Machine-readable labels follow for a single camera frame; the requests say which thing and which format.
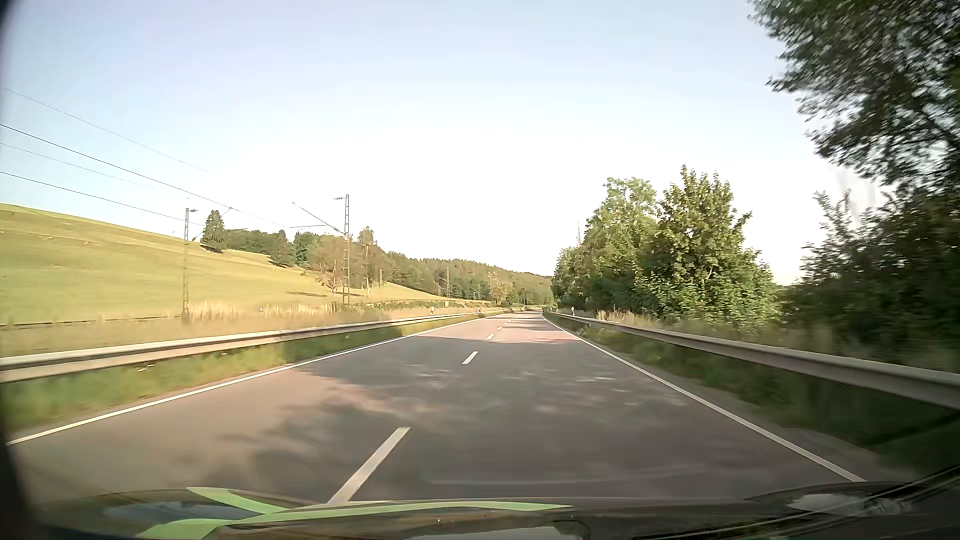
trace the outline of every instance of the asphalt road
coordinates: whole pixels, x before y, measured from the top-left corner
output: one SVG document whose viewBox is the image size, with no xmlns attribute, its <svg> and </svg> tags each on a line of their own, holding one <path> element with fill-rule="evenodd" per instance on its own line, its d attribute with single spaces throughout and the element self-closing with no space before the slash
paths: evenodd
<svg viewBox="0 0 960 540">
<path fill-rule="evenodd" d="M 409 430 L 397 442 L 398 428 Z M 37 501 L 221 486 L 326 502 L 372 454 L 382 462 L 354 477 L 353 500 L 746 497 L 844 481 L 534 312 L 372 346 L 12 450 Z"/>
</svg>

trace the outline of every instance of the car hood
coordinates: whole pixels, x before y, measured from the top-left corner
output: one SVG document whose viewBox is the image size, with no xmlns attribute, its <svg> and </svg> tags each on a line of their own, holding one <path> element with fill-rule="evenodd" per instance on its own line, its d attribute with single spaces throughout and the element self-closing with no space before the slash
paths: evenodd
<svg viewBox="0 0 960 540">
<path fill-rule="evenodd" d="M 510 498 L 315 503 L 251 491 L 188 487 L 49 503 L 38 518 L 91 538 L 695 538 L 786 536 L 790 531 L 883 522 L 908 529 L 954 523 L 956 492 L 918 484 L 854 482 L 792 489 L 747 500 Z M 862 528 L 855 531 L 864 532 Z"/>
</svg>

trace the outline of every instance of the blue sky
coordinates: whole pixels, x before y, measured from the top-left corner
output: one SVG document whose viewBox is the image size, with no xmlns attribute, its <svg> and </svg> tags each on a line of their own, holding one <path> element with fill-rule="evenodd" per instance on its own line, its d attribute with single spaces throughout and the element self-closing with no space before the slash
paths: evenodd
<svg viewBox="0 0 960 540">
<path fill-rule="evenodd" d="M 22 1 L 4 86 L 218 176 L 6 91 L 0 117 L 267 220 L 232 210 L 231 228 L 311 223 L 292 201 L 340 226 L 333 197 L 348 192 L 351 228 L 388 250 L 541 274 L 607 177 L 663 188 L 686 163 L 731 182 L 754 213 L 748 243 L 790 282 L 820 237 L 813 191 L 862 183 L 816 158 L 792 98 L 764 85 L 780 45 L 749 13 L 740 0 Z M 190 206 L 198 223 L 224 210 L 0 132 L 129 182 L 9 147 L 0 170 L 174 217 Z M 182 234 L 175 219 L 10 177 L 0 200 Z"/>
</svg>

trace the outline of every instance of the green grassy hill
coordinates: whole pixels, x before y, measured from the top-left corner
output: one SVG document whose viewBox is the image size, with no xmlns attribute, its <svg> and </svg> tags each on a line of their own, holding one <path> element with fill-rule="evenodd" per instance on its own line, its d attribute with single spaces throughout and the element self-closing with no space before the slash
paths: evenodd
<svg viewBox="0 0 960 540">
<path fill-rule="evenodd" d="M 67 321 L 180 313 L 183 241 L 81 217 L 0 204 L 2 322 Z M 188 249 L 194 309 L 322 307 L 339 296 L 272 265 L 267 256 Z M 353 289 L 356 302 L 441 297 L 386 283 Z"/>
</svg>

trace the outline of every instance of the guardrail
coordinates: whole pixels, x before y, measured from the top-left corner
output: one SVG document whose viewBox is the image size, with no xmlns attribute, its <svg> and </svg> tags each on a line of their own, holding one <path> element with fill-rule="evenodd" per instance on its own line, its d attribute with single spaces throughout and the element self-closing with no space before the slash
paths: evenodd
<svg viewBox="0 0 960 540">
<path fill-rule="evenodd" d="M 481 314 L 502 313 L 503 309 L 488 309 Z M 175 341 L 157 341 L 154 343 L 138 343 L 134 345 L 118 345 L 98 349 L 83 349 L 79 351 L 62 351 L 58 353 L 40 353 L 36 355 L 7 356 L 0 358 L 0 382 L 14 380 L 37 379 L 53 375 L 64 375 L 106 367 L 154 362 L 182 356 L 203 355 L 233 349 L 243 349 L 257 345 L 267 345 L 294 339 L 306 339 L 337 333 L 373 330 L 396 326 L 409 325 L 427 321 L 439 321 L 455 317 L 475 316 L 477 312 L 452 313 L 448 315 L 427 315 L 424 317 L 409 317 L 386 321 L 371 321 L 369 323 L 351 323 L 331 327 L 316 327 L 306 329 L 258 331 L 253 333 L 237 333 L 233 335 L 217 335 L 211 337 L 194 337 Z"/>
<path fill-rule="evenodd" d="M 960 408 L 960 374 L 956 373 L 848 356 L 796 351 L 783 347 L 678 331 L 641 329 L 611 321 L 566 315 L 557 311 L 549 311 L 548 313 L 596 328 L 631 333 L 689 349 L 802 373 L 819 379 L 834 380 L 926 403 Z"/>
</svg>

